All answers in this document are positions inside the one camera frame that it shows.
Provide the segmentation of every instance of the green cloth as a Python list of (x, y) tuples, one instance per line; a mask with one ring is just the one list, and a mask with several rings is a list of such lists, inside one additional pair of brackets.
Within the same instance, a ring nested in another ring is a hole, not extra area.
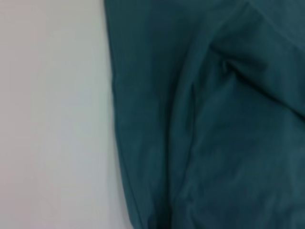
[(135, 229), (305, 229), (305, 1), (105, 0)]

